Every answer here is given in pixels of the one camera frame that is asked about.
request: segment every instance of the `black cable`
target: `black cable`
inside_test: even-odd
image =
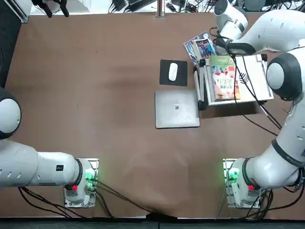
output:
[[[69,217],[69,218],[72,218],[69,214],[67,214],[64,210],[62,210],[62,209],[60,209],[58,206],[55,206],[55,205],[53,205],[53,204],[51,204],[51,202],[49,202],[48,200],[46,200],[45,198],[43,198],[43,197],[41,197],[41,196],[39,196],[39,198],[38,197],[36,197],[35,196],[35,194],[33,194],[29,189],[27,189],[27,188],[21,188],[22,189],[22,191],[24,191],[26,194],[28,194],[29,196],[31,196],[31,197],[33,197],[33,198],[35,198],[35,199],[38,199],[39,201],[41,201],[41,202],[44,202],[44,203],[46,203],[46,204],[50,204],[50,205],[52,205],[52,206],[54,206],[55,208],[57,208],[57,210],[59,210],[59,211],[61,211],[63,214],[65,214],[65,215],[67,215],[67,217]]]
[[[282,3],[282,5],[284,5],[286,7],[287,10],[289,10],[291,8],[291,5],[292,5],[292,0],[290,0],[290,5],[289,7],[286,6],[286,4],[283,2],[283,0],[280,0],[280,2]]]
[[[126,200],[124,197],[122,197],[122,196],[116,194],[115,192],[112,192],[111,190],[109,190],[109,189],[107,189],[107,188],[105,188],[105,187],[102,187],[102,186],[97,186],[97,187],[100,188],[100,189],[102,189],[102,190],[104,190],[104,191],[106,191],[106,192],[108,192],[108,193],[110,193],[110,194],[112,194],[112,195],[114,195],[114,196],[116,196],[117,198],[120,198],[120,199],[122,199],[122,200]]]
[[[269,196],[268,196],[268,201],[267,201],[266,207],[265,207],[264,210],[262,211],[262,214],[261,214],[260,216],[257,217],[258,220],[263,219],[263,218],[266,216],[266,214],[267,214],[267,212],[269,211],[270,206],[271,206],[271,204],[272,204],[272,202],[273,202],[273,196],[274,196],[274,195],[273,195],[273,190],[271,189],[271,190],[270,190],[270,193],[269,193]]]
[[[52,206],[54,206],[55,208],[62,208],[62,209],[65,209],[65,210],[67,210],[67,211],[69,211],[69,212],[71,212],[71,213],[73,213],[73,214],[75,214],[76,216],[79,216],[79,217],[81,217],[81,218],[86,218],[85,216],[82,216],[82,215],[76,213],[75,211],[72,211],[72,210],[69,209],[69,208],[66,208],[66,207],[64,207],[64,206],[62,206],[62,205],[54,204],[54,203],[48,201],[48,200],[45,199],[43,196],[41,196],[41,195],[39,195],[39,194],[37,194],[37,193],[35,193],[35,192],[29,190],[29,189],[26,188],[26,187],[22,187],[21,189],[22,189],[24,192],[26,192],[28,195],[32,196],[33,198],[35,198],[35,199],[37,199],[37,200],[40,200],[41,202],[44,202],[44,203],[49,204],[49,205],[52,205]]]
[[[207,1],[207,4],[208,4],[208,5],[207,5],[207,7],[206,7],[206,9],[205,9],[205,11],[204,11],[205,13],[207,13],[206,11],[208,10],[208,8],[209,8],[209,6],[210,6],[210,4],[211,4],[211,0],[208,0],[208,1]]]
[[[114,219],[114,216],[113,216],[113,214],[111,214],[111,212],[110,212],[110,210],[109,210],[109,208],[108,208],[108,206],[107,206],[107,203],[106,203],[106,200],[105,200],[105,198],[104,198],[104,196],[98,191],[98,190],[96,190],[95,191],[96,193],[97,193],[97,195],[99,195],[100,196],[100,198],[102,199],[102,202],[103,202],[103,205],[104,205],[104,208],[105,208],[105,210],[106,210],[106,212],[107,212],[107,214],[108,214],[108,216],[109,217],[111,217],[112,219]]]
[[[295,101],[293,100],[292,103],[291,103],[290,110],[289,110],[289,112],[288,112],[287,115],[291,115],[291,112],[292,112],[292,110],[294,109],[294,106],[295,106]]]
[[[251,79],[250,79],[250,75],[249,75],[248,70],[247,70],[246,62],[245,62],[243,56],[242,56],[242,59],[243,59],[243,62],[244,62],[244,69],[245,69],[245,71],[246,71],[246,74],[248,75],[248,78],[249,78],[250,85],[251,85],[251,87],[252,87],[253,93],[251,92],[250,88],[249,88],[248,85],[246,84],[244,78],[243,78],[243,77],[241,77],[241,78],[242,78],[242,80],[243,80],[245,86],[247,87],[248,91],[249,91],[249,92],[251,93],[251,95],[254,97],[254,99],[256,100],[256,102],[258,103],[258,105],[260,105],[260,104],[259,104],[259,101],[258,101],[258,99],[257,99],[257,97],[256,97],[256,94],[255,94],[255,91],[254,91],[254,88],[253,88],[253,85],[252,85],[252,81],[251,81]],[[281,124],[277,121],[277,119],[274,118],[274,116],[273,116],[273,115],[272,115],[263,105],[260,105],[260,106],[261,106],[261,108],[270,116],[270,118],[272,118],[272,119],[274,120],[274,122],[276,122],[276,125],[275,125],[275,126],[281,130],[281,129],[282,129],[282,126],[281,126]]]
[[[283,189],[287,190],[288,192],[295,193],[294,191],[291,191],[291,190],[289,190],[289,189],[286,188],[286,187],[283,187]]]
[[[302,4],[301,4],[300,6],[298,6],[297,8],[295,8],[295,10],[300,11],[300,10],[303,8],[304,5],[305,5],[305,1],[302,2]]]
[[[305,187],[305,183],[303,183],[303,185],[302,185],[302,189],[301,189],[301,192],[300,192],[300,195],[297,197],[297,199],[295,199],[295,201],[293,201],[292,203],[290,203],[290,204],[287,204],[287,205],[284,205],[284,206],[281,206],[281,207],[276,207],[276,208],[270,208],[270,209],[268,209],[267,211],[272,211],[272,210],[279,210],[279,209],[283,209],[283,208],[288,208],[288,207],[291,207],[292,205],[294,205],[294,204],[296,204],[299,200],[300,200],[300,198],[302,197],[302,195],[303,195],[303,193],[304,193],[304,187]]]
[[[235,63],[235,65],[236,65],[236,69],[238,70],[238,72],[239,72],[239,74],[240,74],[240,76],[241,76],[242,74],[241,74],[241,72],[239,71],[239,68],[238,68],[238,66],[237,66],[237,62],[236,62],[236,59],[235,59],[235,58],[234,58],[234,63]],[[247,67],[246,67],[246,65],[245,65],[245,61],[244,61],[244,68],[245,68],[245,70],[246,70],[247,75],[249,76],[249,73],[248,73],[248,71],[247,71]],[[260,105],[260,103],[259,103],[259,101],[258,101],[258,99],[257,99],[257,97],[256,97],[256,95],[255,95],[254,88],[253,88],[253,86],[252,86],[251,80],[250,80],[250,83],[251,83],[252,90],[253,90],[254,93],[250,90],[250,88],[249,88],[248,85],[246,84],[244,78],[243,78],[243,77],[241,77],[241,78],[242,78],[242,81],[244,82],[244,85],[246,86],[246,88],[248,89],[248,91],[250,92],[250,94],[253,96],[253,98],[256,100],[256,102],[258,103],[258,105],[259,105],[259,106],[260,106],[260,107],[270,116],[270,118],[272,118],[272,119],[274,120],[274,122],[276,122],[275,126],[281,130],[281,129],[282,129],[282,126],[281,126],[281,124],[277,121],[277,119],[274,118],[274,116],[273,116],[273,115],[272,115],[263,105]]]
[[[203,0],[201,0],[200,2],[198,2],[196,5],[194,5],[195,7],[198,7],[199,6],[199,4],[200,3],[202,3],[203,2]],[[181,10],[181,12],[187,12],[187,7],[186,7],[186,5],[185,5],[185,8],[183,9],[183,10]]]
[[[3,52],[1,48],[0,48],[0,56],[1,56],[1,65],[0,65],[0,73],[1,73],[3,69]]]
[[[251,85],[252,90],[253,90],[253,93],[254,93],[254,97],[256,97],[256,93],[255,93],[255,91],[254,91],[254,88],[253,88],[253,85],[252,85],[252,81],[251,81],[250,75],[249,75],[249,73],[248,73],[247,66],[246,66],[246,62],[245,62],[243,56],[242,56],[242,59],[243,59],[243,62],[244,62],[244,69],[246,70],[246,74],[247,74],[247,76],[248,76],[248,79],[249,79],[249,81],[250,81],[250,85]]]
[[[56,211],[53,211],[53,210],[50,210],[50,209],[46,209],[46,208],[41,208],[41,207],[39,207],[39,206],[37,206],[37,205],[32,204],[32,203],[24,196],[24,194],[23,194],[23,192],[22,192],[22,189],[21,189],[20,187],[18,187],[18,190],[19,190],[19,192],[20,192],[22,198],[23,198],[29,205],[31,205],[32,207],[38,208],[38,209],[43,210],[43,211],[52,212],[52,213],[55,213],[55,214],[60,215],[60,216],[67,217],[66,215],[61,214],[61,213],[59,213],[59,212],[56,212]]]
[[[127,7],[124,9],[123,13],[128,13],[128,12],[130,12],[129,6],[127,6]]]
[[[133,202],[133,201],[130,200],[129,198],[123,196],[121,193],[115,191],[113,188],[109,187],[108,185],[106,185],[106,184],[104,184],[104,183],[102,183],[102,182],[100,182],[100,181],[98,181],[98,180],[96,180],[96,179],[91,179],[91,181],[98,182],[99,184],[105,186],[106,188],[110,189],[112,192],[118,194],[118,195],[121,196],[123,199],[125,199],[126,201],[132,203],[133,205],[137,206],[138,208],[140,208],[140,209],[142,209],[142,210],[145,210],[145,211],[148,211],[148,212],[150,212],[150,213],[154,213],[153,211],[150,211],[150,210],[148,210],[148,209],[146,209],[146,208],[141,207],[140,205],[138,205],[137,203]]]
[[[248,217],[248,215],[250,214],[252,208],[254,207],[254,204],[257,202],[257,200],[258,200],[260,197],[261,197],[261,196],[258,196],[258,197],[255,199],[255,201],[253,202],[253,204],[252,204],[251,207],[249,208],[249,211],[248,211],[247,215],[245,216],[246,218]]]
[[[262,127],[261,125],[257,124],[256,122],[252,121],[251,119],[249,119],[249,118],[239,109],[239,104],[238,104],[238,102],[237,102],[237,100],[236,100],[236,94],[235,94],[235,82],[236,82],[236,73],[237,73],[236,69],[238,69],[238,68],[237,68],[237,63],[236,63],[235,57],[233,57],[232,55],[230,55],[230,57],[233,59],[233,61],[234,61],[234,63],[235,63],[234,100],[235,100],[235,104],[236,104],[236,107],[237,107],[238,111],[240,112],[240,114],[241,114],[242,116],[245,117],[245,119],[247,119],[247,120],[248,120],[249,122],[251,122],[252,124],[254,124],[254,125],[256,125],[257,127],[259,127],[259,128],[261,128],[261,129],[263,129],[263,130],[265,130],[265,131],[267,131],[267,132],[269,132],[269,133],[271,133],[271,134],[277,136],[276,133],[274,133],[274,132],[272,132],[272,131],[270,131],[270,130],[264,128],[264,127]]]
[[[264,192],[263,198],[259,200],[259,209],[258,209],[258,211],[256,212],[256,216],[255,216],[256,219],[258,219],[259,216],[260,216],[258,212],[261,211],[262,205],[264,204],[264,200],[265,200],[266,196],[267,196],[267,191]]]
[[[110,11],[110,8],[111,8],[113,5],[114,5],[114,3],[112,2],[111,5],[110,5],[110,7],[108,8],[108,13],[110,13],[110,12],[109,12],[109,11]]]
[[[269,12],[269,11],[271,11],[271,10],[273,9],[274,6],[275,6],[275,5],[270,6],[270,8],[264,10],[264,12]]]
[[[211,28],[210,28],[209,33],[210,33],[211,36],[214,36],[214,37],[217,37],[217,38],[229,39],[229,38],[227,38],[227,37],[223,37],[223,36],[220,36],[220,35],[212,34],[212,33],[211,33],[212,29],[217,29],[217,27],[211,27]],[[230,54],[228,50],[227,50],[227,52],[228,52],[229,56],[233,59],[233,61],[234,61],[234,63],[235,63],[235,66],[236,66],[236,69],[238,70],[239,76],[241,77],[242,74],[241,74],[241,72],[239,71],[239,68],[238,68],[238,66],[237,66],[237,62],[236,62],[235,56],[233,57],[232,54]],[[244,62],[244,68],[245,68],[245,70],[246,70],[247,75],[249,76],[249,73],[248,73],[248,70],[247,70],[247,67],[246,67],[246,64],[245,64],[244,57],[242,56],[242,58],[243,58],[243,62]],[[249,88],[248,85],[246,84],[244,78],[243,78],[243,77],[241,77],[241,78],[242,78],[242,80],[243,80],[243,82],[244,82],[246,88],[248,89],[248,91],[250,92],[250,94],[254,97],[254,99],[256,100],[256,102],[258,103],[258,105],[261,106],[261,108],[270,116],[270,117],[269,117],[269,120],[270,120],[270,118],[272,118],[272,119],[274,120],[274,122],[273,122],[272,120],[271,120],[271,122],[272,122],[277,128],[282,129],[282,126],[281,126],[280,123],[274,118],[274,116],[273,116],[273,115],[272,115],[263,105],[260,105],[260,103],[259,103],[259,101],[258,101],[256,95],[254,94],[255,91],[254,91],[254,88],[253,88],[253,85],[252,85],[251,80],[250,80],[250,84],[251,84],[251,86],[252,86],[252,90],[253,90],[254,93],[250,90],[250,88]],[[250,121],[241,111],[240,111],[240,113],[241,113],[248,121]],[[275,134],[275,133],[273,133],[273,132],[271,132],[271,131],[269,131],[269,130],[267,130],[267,129],[265,129],[265,128],[264,128],[264,130],[266,130],[267,132],[272,133],[272,134],[274,134],[274,135],[277,136],[277,134]]]

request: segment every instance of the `white tray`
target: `white tray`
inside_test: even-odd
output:
[[[266,81],[266,65],[267,63],[262,60],[260,54],[253,56],[244,56],[249,78],[251,79],[256,97],[259,101],[267,101],[274,99],[273,92]],[[203,68],[204,81],[206,87],[206,94],[209,106],[234,104],[234,100],[215,101],[213,80],[211,76],[209,60],[206,59],[206,65]],[[236,57],[237,66],[241,73],[245,73],[244,62],[241,56]],[[246,86],[239,80],[239,89],[241,99],[236,100],[238,103],[254,102],[255,98],[250,94]],[[252,90],[250,81],[247,82],[248,87]]]

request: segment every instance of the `green led light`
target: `green led light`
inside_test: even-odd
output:
[[[87,180],[93,180],[94,179],[94,174],[92,174],[90,172],[87,172],[85,177],[86,177]]]
[[[237,168],[231,168],[230,171],[229,171],[230,180],[231,180],[231,181],[237,180],[238,174],[239,174],[239,169],[237,169]]]

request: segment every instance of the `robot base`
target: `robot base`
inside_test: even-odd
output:
[[[92,208],[95,206],[96,182],[87,178],[97,179],[99,159],[78,158],[82,164],[82,178],[77,190],[65,189],[65,207],[67,208]]]
[[[238,177],[242,177],[242,174],[239,176],[239,171],[241,172],[242,167],[240,163],[235,163],[236,159],[223,159],[224,164],[224,180],[225,180],[225,191],[227,194],[227,203],[229,208],[250,208],[256,198],[261,195],[261,190],[252,192],[250,197],[244,198],[241,186],[246,187],[246,184],[239,184],[240,180]],[[259,200],[252,207],[260,208]]]

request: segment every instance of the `green book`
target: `green book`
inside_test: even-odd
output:
[[[213,80],[215,101],[240,99],[238,77],[234,82],[235,64],[230,56],[210,57],[211,76]]]

